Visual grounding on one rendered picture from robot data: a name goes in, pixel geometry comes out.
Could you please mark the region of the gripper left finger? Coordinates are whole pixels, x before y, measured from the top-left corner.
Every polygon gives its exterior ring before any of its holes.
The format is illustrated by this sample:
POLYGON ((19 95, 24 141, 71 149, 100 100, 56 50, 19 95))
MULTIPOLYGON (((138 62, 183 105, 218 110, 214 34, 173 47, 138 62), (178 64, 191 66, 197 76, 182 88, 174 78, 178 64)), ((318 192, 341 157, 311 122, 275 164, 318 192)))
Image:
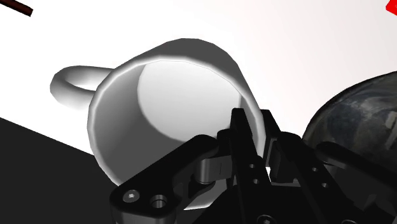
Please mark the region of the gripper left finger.
POLYGON ((114 224, 175 224, 199 195, 226 180, 235 190, 242 224, 257 224, 259 186, 269 184, 253 143, 246 112, 234 108, 217 137, 197 135, 115 188, 109 203, 114 224))

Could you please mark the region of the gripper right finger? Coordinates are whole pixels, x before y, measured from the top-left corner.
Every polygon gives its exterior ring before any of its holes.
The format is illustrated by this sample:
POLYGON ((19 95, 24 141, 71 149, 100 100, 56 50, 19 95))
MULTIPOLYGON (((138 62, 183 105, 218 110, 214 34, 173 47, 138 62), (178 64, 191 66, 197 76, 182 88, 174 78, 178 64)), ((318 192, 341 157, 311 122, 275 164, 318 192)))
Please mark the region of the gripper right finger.
POLYGON ((261 113, 270 178, 287 185, 297 180, 317 224, 397 224, 396 174, 336 143, 311 148, 282 132, 269 110, 261 113))

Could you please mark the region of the white mug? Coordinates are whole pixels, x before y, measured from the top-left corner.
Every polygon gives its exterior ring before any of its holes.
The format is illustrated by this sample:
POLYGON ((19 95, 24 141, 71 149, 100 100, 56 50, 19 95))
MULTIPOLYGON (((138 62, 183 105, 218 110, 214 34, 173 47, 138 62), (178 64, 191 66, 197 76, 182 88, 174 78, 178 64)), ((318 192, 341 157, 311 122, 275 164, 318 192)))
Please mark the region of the white mug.
POLYGON ((245 111, 257 154, 265 149, 263 117, 239 66, 201 39, 168 41, 114 69, 65 67, 50 92, 88 111, 90 148, 116 185, 190 138, 228 128, 233 108, 245 111))

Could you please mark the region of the dark mottled round bowl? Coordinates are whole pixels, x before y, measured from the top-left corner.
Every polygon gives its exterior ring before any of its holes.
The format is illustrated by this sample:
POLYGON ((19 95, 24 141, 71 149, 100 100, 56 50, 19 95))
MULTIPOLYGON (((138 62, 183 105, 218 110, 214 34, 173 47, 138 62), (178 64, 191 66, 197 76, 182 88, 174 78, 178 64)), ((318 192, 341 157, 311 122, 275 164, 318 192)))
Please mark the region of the dark mottled round bowl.
POLYGON ((324 103, 302 139, 329 141, 397 174, 397 71, 359 82, 324 103))

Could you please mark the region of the dark brown stick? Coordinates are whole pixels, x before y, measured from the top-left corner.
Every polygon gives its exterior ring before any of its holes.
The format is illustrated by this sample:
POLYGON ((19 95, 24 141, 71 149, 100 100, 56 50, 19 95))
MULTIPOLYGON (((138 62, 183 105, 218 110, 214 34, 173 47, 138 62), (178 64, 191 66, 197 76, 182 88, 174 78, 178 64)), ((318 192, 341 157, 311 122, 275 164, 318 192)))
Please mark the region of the dark brown stick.
POLYGON ((17 0, 0 0, 0 4, 9 7, 19 13, 22 13, 28 17, 32 15, 33 9, 17 0))

